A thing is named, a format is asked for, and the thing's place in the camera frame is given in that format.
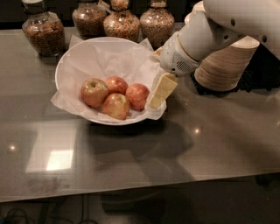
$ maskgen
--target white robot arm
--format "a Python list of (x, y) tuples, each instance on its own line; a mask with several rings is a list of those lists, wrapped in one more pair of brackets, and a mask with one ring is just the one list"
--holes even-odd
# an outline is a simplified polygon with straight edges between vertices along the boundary
[(279, 0), (204, 0), (205, 12), (166, 41), (160, 65), (177, 76), (191, 74), (210, 53), (250, 36), (280, 59)]

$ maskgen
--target gray countertop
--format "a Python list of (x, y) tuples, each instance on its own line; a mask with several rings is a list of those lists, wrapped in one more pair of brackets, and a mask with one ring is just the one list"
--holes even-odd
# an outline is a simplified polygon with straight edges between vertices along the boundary
[(0, 201), (280, 172), (278, 89), (198, 95), (185, 77), (162, 119), (105, 126), (52, 105), (59, 58), (21, 30), (0, 48)]

